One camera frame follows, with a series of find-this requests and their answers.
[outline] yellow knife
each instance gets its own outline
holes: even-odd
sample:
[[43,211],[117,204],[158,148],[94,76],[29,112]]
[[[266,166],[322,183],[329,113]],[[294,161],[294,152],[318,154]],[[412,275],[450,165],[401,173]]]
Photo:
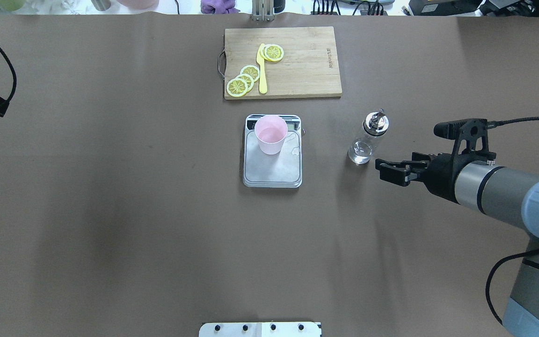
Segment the yellow knife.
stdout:
[[262,43],[257,49],[257,63],[259,64],[259,93],[265,94],[268,92],[268,83],[265,79],[265,59],[262,56],[263,47],[265,44]]

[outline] pink cup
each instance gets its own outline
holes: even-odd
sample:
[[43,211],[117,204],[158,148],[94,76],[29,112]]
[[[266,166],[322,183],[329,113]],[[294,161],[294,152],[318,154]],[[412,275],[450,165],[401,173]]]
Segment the pink cup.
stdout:
[[288,126],[278,115],[265,115],[255,123],[255,136],[263,153],[275,155],[282,150]]

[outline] lemon slice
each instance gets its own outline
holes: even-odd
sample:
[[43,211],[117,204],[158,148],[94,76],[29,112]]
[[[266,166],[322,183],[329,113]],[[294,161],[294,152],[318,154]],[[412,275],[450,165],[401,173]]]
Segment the lemon slice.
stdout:
[[263,48],[263,56],[266,60],[278,62],[284,57],[284,49],[277,44],[266,44]]
[[240,70],[241,74],[248,74],[251,77],[253,77],[253,81],[257,82],[259,79],[259,68],[257,66],[254,66],[252,64],[249,64],[248,66],[242,67]]
[[244,96],[247,93],[248,85],[244,79],[231,79],[226,85],[226,91],[232,97]]
[[253,83],[255,83],[255,80],[253,80],[253,77],[249,74],[240,74],[236,77],[237,79],[243,79],[247,83],[247,92],[249,92],[251,89],[253,89]]

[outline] cable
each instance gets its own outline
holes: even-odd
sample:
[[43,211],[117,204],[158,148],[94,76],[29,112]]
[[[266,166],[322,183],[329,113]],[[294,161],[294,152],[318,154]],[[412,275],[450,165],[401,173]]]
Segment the cable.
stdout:
[[506,125],[506,124],[512,124],[512,123],[519,123],[519,122],[530,122],[530,121],[539,121],[539,117],[525,117],[525,118],[516,118],[516,119],[509,119],[508,121],[489,121],[488,122],[488,129],[494,129],[497,126]]
[[537,254],[539,254],[539,248],[534,249],[532,251],[522,252],[520,254],[515,254],[515,255],[507,256],[505,258],[501,258],[501,260],[496,262],[494,267],[492,267],[490,274],[488,274],[488,279],[486,280],[486,301],[488,302],[488,307],[490,307],[490,311],[492,311],[492,315],[494,315],[494,318],[496,318],[496,320],[500,324],[503,323],[503,320],[501,320],[500,316],[496,313],[496,310],[494,309],[494,305],[492,305],[492,300],[490,299],[490,283],[492,283],[492,278],[494,277],[494,273],[496,273],[496,269],[502,266],[503,263],[508,262],[510,260],[515,260],[516,258],[520,258],[520,257],[534,256]]
[[340,7],[338,7],[338,0],[332,0],[332,8],[330,8],[330,15],[333,15],[335,5],[336,5],[336,9],[338,10],[338,15],[342,15],[340,13]]
[[374,6],[371,7],[371,11],[367,15],[383,15],[384,12],[384,6],[380,3],[380,1],[376,0],[374,2]]
[[11,92],[9,92],[9,96],[6,100],[4,100],[1,104],[0,104],[0,109],[4,106],[6,106],[7,104],[9,104],[9,102],[11,101],[11,99],[14,97],[14,94],[15,94],[15,87],[17,85],[17,77],[15,75],[15,70],[14,70],[14,66],[11,64],[11,61],[9,60],[9,58],[7,57],[6,55],[6,52],[3,51],[3,49],[0,47],[0,53],[1,55],[4,57],[4,59],[6,60],[8,66],[9,66],[9,70],[11,70],[11,75],[12,75],[12,79],[13,79],[13,82],[12,82],[12,85],[11,85]]
[[368,2],[366,0],[363,0],[362,2],[359,2],[359,4],[357,4],[357,7],[355,7],[355,10],[353,11],[353,15],[355,15],[355,13],[357,13],[357,9],[359,9],[359,6],[361,6],[362,4],[367,4],[367,11],[370,10],[371,8],[371,2]]

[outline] bottle cap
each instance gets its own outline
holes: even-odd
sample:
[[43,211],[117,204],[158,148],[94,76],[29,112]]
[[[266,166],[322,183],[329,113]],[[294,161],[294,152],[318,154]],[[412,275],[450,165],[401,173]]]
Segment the bottle cap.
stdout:
[[376,137],[385,134],[388,130],[388,126],[388,117],[386,117],[383,109],[368,114],[365,121],[363,121],[365,132]]

